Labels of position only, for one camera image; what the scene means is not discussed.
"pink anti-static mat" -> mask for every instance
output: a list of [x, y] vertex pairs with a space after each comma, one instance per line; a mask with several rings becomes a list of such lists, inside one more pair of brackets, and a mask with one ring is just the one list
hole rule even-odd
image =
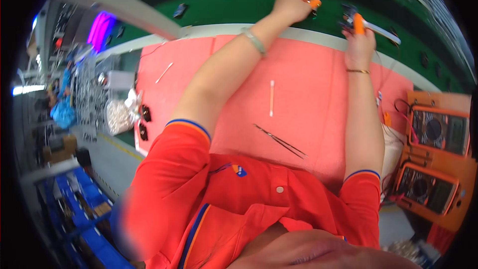
[[[201, 64], [234, 36], [183, 39], [143, 49], [137, 91], [149, 106], [152, 121], [148, 141], [138, 137], [137, 149], [146, 153], [162, 132], [179, 97]], [[164, 77], [156, 80], [173, 63]], [[404, 133], [405, 119], [393, 107], [397, 98], [406, 99], [413, 89], [403, 76], [372, 64], [371, 78], [382, 101], [378, 113], [388, 111], [392, 127]], [[275, 81], [273, 116], [269, 116], [271, 80]], [[312, 172], [330, 189], [342, 185], [345, 172], [345, 123], [348, 78], [344, 53], [308, 42], [278, 39], [268, 55], [229, 99], [219, 117], [212, 153], [241, 154], [291, 168]], [[278, 138], [306, 153], [302, 160], [255, 128], [259, 125]]]

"purple light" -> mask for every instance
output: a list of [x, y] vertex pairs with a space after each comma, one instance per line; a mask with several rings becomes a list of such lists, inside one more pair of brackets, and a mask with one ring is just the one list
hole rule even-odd
[[95, 21], [91, 26], [87, 41], [87, 43], [91, 44], [96, 51], [101, 50], [105, 34], [114, 19], [114, 15], [108, 14], [107, 12], [101, 12], [96, 16]]
[[105, 16], [105, 14], [103, 12], [101, 12], [96, 16], [95, 21], [93, 21], [93, 25], [91, 26], [91, 30], [90, 30], [90, 33], [88, 35], [88, 41], [87, 41], [88, 44], [91, 44], [91, 41], [93, 40], [93, 36], [95, 35], [96, 29], [98, 27], [98, 24], [100, 22], [103, 22], [104, 16]]
[[103, 23], [101, 23], [101, 26], [99, 27], [99, 32], [98, 32], [98, 38], [94, 39], [94, 45], [95, 49], [97, 51], [100, 51], [101, 49], [101, 43], [104, 40], [104, 36], [106, 34], [106, 30], [108, 29], [109, 22], [111, 21], [111, 17], [106, 17]]

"sleeve cuff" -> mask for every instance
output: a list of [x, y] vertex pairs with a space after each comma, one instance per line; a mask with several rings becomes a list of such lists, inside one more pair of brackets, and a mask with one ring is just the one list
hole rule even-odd
[[350, 176], [348, 176], [344, 180], [344, 183], [352, 176], [363, 175], [363, 174], [373, 175], [373, 176], [377, 177], [377, 179], [379, 179], [379, 182], [380, 182], [380, 175], [376, 171], [374, 171], [374, 170], [358, 170], [358, 171], [353, 172], [352, 174], [350, 174]]
[[206, 138], [206, 140], [209, 142], [209, 145], [211, 144], [211, 136], [206, 131], [206, 129], [204, 129], [198, 123], [195, 123], [191, 120], [187, 120], [187, 119], [183, 119], [183, 118], [176, 118], [174, 120], [169, 121], [166, 124], [165, 128], [168, 127], [168, 126], [172, 126], [172, 125], [183, 125], [183, 126], [191, 127], [193, 129], [195, 129], [196, 131], [198, 131], [199, 133], [201, 133]]

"orange shirt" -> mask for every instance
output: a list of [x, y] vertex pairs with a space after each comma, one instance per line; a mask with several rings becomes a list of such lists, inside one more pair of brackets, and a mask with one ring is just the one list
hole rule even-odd
[[275, 222], [379, 248], [377, 173], [352, 174], [336, 196], [306, 171], [209, 145], [205, 129], [173, 120], [139, 165], [121, 226], [147, 268], [225, 268]]

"multimeter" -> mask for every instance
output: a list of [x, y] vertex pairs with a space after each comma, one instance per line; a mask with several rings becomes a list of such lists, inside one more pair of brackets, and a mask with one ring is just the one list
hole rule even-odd
[[414, 105], [412, 107], [413, 133], [409, 135], [411, 146], [420, 146], [429, 150], [447, 152], [465, 157], [468, 154], [469, 114]]
[[405, 163], [398, 176], [395, 191], [402, 200], [445, 215], [458, 189], [458, 179], [413, 163]]

